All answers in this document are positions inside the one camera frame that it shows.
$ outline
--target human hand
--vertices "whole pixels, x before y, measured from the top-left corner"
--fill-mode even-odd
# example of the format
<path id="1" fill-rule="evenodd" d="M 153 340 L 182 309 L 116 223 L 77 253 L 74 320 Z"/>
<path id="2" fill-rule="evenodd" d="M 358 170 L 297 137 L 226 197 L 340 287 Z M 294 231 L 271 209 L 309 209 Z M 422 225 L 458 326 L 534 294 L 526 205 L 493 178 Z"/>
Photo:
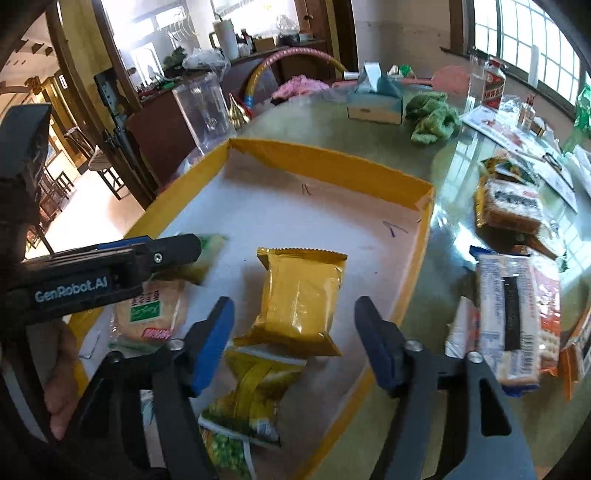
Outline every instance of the human hand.
<path id="1" fill-rule="evenodd" d="M 78 384 L 74 377 L 78 348 L 70 328 L 63 322 L 59 322 L 59 325 L 57 362 L 45 387 L 45 405 L 51 414 L 51 432 L 56 439 L 61 440 L 78 405 Z"/>

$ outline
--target red and white bottle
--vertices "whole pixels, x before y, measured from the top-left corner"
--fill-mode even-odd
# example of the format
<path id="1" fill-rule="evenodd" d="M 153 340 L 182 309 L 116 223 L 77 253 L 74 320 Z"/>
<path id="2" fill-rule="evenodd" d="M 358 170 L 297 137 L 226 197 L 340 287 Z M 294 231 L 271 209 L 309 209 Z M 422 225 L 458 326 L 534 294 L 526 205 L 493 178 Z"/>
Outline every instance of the red and white bottle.
<path id="1" fill-rule="evenodd" d="M 500 60 L 490 58 L 484 66 L 484 89 L 482 90 L 482 105 L 498 110 L 505 91 L 506 76 L 501 69 Z"/>

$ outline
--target small bottle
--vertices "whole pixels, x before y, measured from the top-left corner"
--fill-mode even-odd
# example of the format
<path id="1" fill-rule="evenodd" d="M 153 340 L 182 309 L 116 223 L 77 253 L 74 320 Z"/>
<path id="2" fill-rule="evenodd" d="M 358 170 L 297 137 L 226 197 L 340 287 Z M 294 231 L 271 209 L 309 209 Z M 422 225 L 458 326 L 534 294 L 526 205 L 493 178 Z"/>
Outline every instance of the small bottle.
<path id="1" fill-rule="evenodd" d="M 482 105 L 498 110 L 505 91 L 506 76 L 499 59 L 491 57 L 484 66 Z"/>
<path id="2" fill-rule="evenodd" d="M 251 49 L 251 53 L 254 53 L 255 44 L 252 41 L 252 37 L 246 32 L 246 28 L 243 28 L 242 30 L 240 30 L 240 32 L 242 33 L 242 36 L 243 36 L 244 40 L 246 41 L 246 45 L 248 45 L 248 48 Z"/>
<path id="3" fill-rule="evenodd" d="M 521 104 L 521 110 L 519 110 L 519 119 L 517 120 L 517 126 L 528 132 L 531 129 L 531 124 L 535 118 L 534 110 L 535 95 L 530 93 L 527 96 L 527 100 Z"/>

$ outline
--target white thermos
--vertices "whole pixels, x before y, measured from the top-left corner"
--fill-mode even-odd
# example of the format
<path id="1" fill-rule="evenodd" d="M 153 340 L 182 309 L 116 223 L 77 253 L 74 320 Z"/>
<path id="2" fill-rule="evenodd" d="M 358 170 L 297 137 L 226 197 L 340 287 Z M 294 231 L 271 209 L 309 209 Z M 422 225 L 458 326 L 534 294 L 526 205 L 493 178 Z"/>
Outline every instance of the white thermos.
<path id="1" fill-rule="evenodd" d="M 228 60 L 237 59 L 240 56 L 238 51 L 238 42 L 232 20 L 222 20 L 213 24 L 213 32 L 216 34 L 217 41 L 222 48 L 224 56 Z"/>

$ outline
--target round table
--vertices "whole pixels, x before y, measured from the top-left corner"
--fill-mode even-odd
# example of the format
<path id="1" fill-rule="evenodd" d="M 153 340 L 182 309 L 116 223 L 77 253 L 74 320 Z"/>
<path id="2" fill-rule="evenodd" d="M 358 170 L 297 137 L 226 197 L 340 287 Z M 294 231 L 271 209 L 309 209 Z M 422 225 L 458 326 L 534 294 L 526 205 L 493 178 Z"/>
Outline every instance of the round table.
<path id="1" fill-rule="evenodd" d="M 429 146 L 414 144 L 406 125 L 383 125 L 347 118 L 346 105 L 322 95 L 294 99 L 274 107 L 248 124 L 241 135 L 296 142 L 342 151 L 396 168 L 436 187 L 430 239 L 413 299 L 402 331 L 433 352 L 443 353 L 448 325 L 460 296 L 474 298 L 473 262 L 468 249 L 476 234 L 473 194 L 479 163 L 497 145 L 469 127 L 449 141 Z M 575 170 L 579 214 L 549 187 L 541 188 L 543 202 L 564 235 L 568 270 L 561 274 L 563 342 L 576 324 L 589 296 L 591 279 L 591 199 Z M 486 231 L 479 229 L 480 238 Z M 480 238 L 486 244 L 511 242 L 510 232 L 495 231 Z M 563 455 L 591 410 L 591 382 L 583 381 L 569 402 L 562 377 L 543 375 L 538 391 L 511 399 L 539 471 L 552 467 Z M 443 437 L 446 397 L 441 394 L 423 475 L 432 475 Z M 314 479 L 369 478 L 383 447 L 397 400 L 374 386 L 348 429 L 314 474 Z"/>

